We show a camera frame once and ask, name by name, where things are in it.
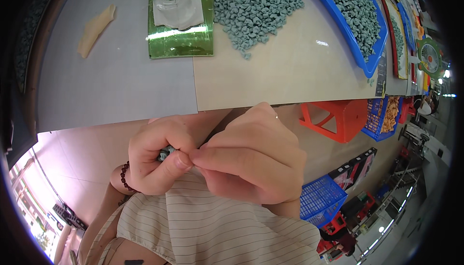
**label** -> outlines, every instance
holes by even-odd
[[[379,65],[377,65],[377,85],[375,88],[375,96],[383,97],[386,89],[386,54],[385,50],[380,57]]]

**blue plastic crate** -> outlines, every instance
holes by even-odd
[[[379,114],[380,102],[383,101],[382,110]],[[401,114],[401,106],[403,105],[403,98],[400,97],[398,100],[398,114],[396,115],[396,124],[393,126],[393,131],[380,133],[383,125],[383,119],[385,118],[386,106],[388,104],[388,96],[384,99],[369,99],[368,100],[368,120],[362,132],[379,142],[395,134],[396,126],[398,125],[398,119]]]
[[[397,6],[398,6],[399,13],[401,15],[401,20],[403,21],[403,28],[405,30],[405,37],[406,37],[407,45],[409,46],[410,49],[412,49],[413,51],[416,51],[415,44],[414,44],[415,41],[414,41],[414,36],[413,36],[413,29],[412,29],[411,22],[409,21],[409,16],[407,15],[406,10],[403,7],[403,4],[401,4],[401,2],[399,2]]]
[[[371,78],[374,75],[375,68],[377,68],[377,65],[379,64],[380,57],[382,56],[383,50],[385,48],[386,39],[388,37],[388,28],[386,26],[385,18],[382,15],[382,10],[377,4],[377,1],[371,0],[374,3],[375,8],[377,8],[375,12],[377,13],[377,20],[379,21],[380,26],[380,39],[378,39],[372,46],[372,48],[375,51],[375,54],[371,54],[368,56],[367,63],[364,62],[364,57],[361,54],[361,50],[358,46],[356,38],[353,35],[353,32],[351,31],[351,28],[349,27],[347,21],[343,17],[343,14],[340,10],[338,10],[337,6],[335,5],[335,2],[333,0],[320,1],[322,2],[322,4],[324,4],[325,8],[327,8],[327,11],[332,16],[333,20],[338,25],[338,28],[343,34],[343,37],[345,37],[345,40],[348,43],[351,53],[355,58],[356,64],[363,69],[364,75],[366,75],[367,78]]]
[[[300,196],[300,219],[320,228],[333,220],[348,197],[339,185],[324,175],[305,184]]]

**desk fan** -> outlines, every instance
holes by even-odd
[[[441,51],[437,43],[431,38],[418,40],[417,56],[420,60],[418,65],[419,70],[425,71],[433,79],[438,79],[442,76],[441,69]]]

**chair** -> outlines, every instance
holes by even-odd
[[[322,227],[329,235],[337,233],[341,228],[346,227],[345,219],[340,212],[337,212],[333,220]]]
[[[311,122],[308,104],[315,105],[330,113],[324,120],[317,124]],[[300,124],[340,143],[348,143],[361,131],[368,120],[368,100],[341,100],[323,101],[301,104],[303,119]],[[322,126],[335,117],[337,132],[334,133]]]

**beige striped shirt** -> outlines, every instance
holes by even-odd
[[[122,207],[117,237],[173,265],[321,263],[314,225],[214,196],[196,171],[179,178],[166,195],[133,195]]]

